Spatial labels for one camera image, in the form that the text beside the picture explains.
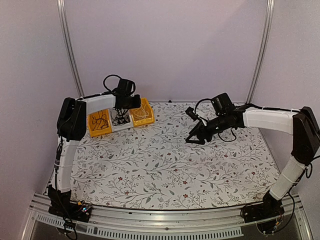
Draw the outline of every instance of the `vertical metal post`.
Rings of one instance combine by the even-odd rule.
[[[269,33],[270,33],[270,29],[271,29],[272,17],[273,17],[273,13],[274,13],[274,4],[275,4],[274,0],[267,0],[267,8],[266,8],[266,13],[265,13],[262,40],[261,40],[258,59],[257,59],[256,65],[254,68],[254,73],[253,73],[253,78],[252,78],[250,90],[249,90],[248,96],[246,98],[247,104],[252,102],[252,99],[253,99],[255,91],[256,91],[258,79],[259,79],[260,72],[261,72],[262,63],[263,63],[266,48],[267,48]]]
[[[57,5],[58,5],[58,12],[59,12],[59,17],[60,17],[60,23],[61,23],[61,28],[62,28],[62,34],[63,34],[63,39],[65,43],[65,48],[68,54],[68,59],[72,71],[72,75],[74,78],[74,83],[76,90],[79,94],[79,97],[84,96],[84,90],[80,81],[78,69],[77,69],[77,64],[76,64],[76,59],[74,56],[74,51],[72,48],[71,44],[71,39],[70,39],[70,32],[69,32],[69,27],[68,27],[68,22],[67,22],[67,14],[66,14],[66,7],[65,7],[65,1],[64,0],[57,0]]]

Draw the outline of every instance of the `floral pattern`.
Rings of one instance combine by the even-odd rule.
[[[237,139],[213,136],[186,143],[195,126],[185,110],[193,103],[152,103],[156,122],[91,138],[77,148],[72,199],[135,209],[203,209],[262,199],[279,177],[257,128],[234,130]],[[210,104],[198,113],[215,117]],[[220,135],[231,140],[229,130]]]

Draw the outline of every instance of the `yellow bin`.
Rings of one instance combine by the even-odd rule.
[[[155,122],[154,111],[145,97],[141,98],[141,107],[130,109],[130,113],[134,127]]]
[[[92,138],[112,133],[108,110],[104,109],[90,114],[88,118],[88,127]]]

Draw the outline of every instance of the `white wall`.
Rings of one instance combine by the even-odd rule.
[[[228,92],[245,102],[266,0],[65,4],[86,95],[103,91],[105,76],[119,74],[136,81],[137,92],[149,100],[197,101]]]
[[[0,239],[18,239],[53,169],[63,99],[76,97],[55,0],[0,1]]]
[[[266,55],[253,102],[261,106],[310,106],[320,123],[320,1],[275,1]],[[292,150],[292,137],[263,131],[280,169]],[[320,239],[320,161],[298,192],[315,239]]]

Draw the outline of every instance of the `ventilation grille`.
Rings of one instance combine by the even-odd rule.
[[[64,221],[58,217],[52,217],[49,215],[37,213],[36,219],[39,222],[55,226],[58,228],[63,228]],[[97,226],[87,226],[85,228],[78,229],[77,232],[108,238],[112,240],[222,240],[230,239],[243,236],[240,227],[229,228],[219,231],[209,231],[203,233],[171,233],[171,234],[161,234],[161,233],[128,233],[122,232],[120,230],[114,231],[103,227]]]

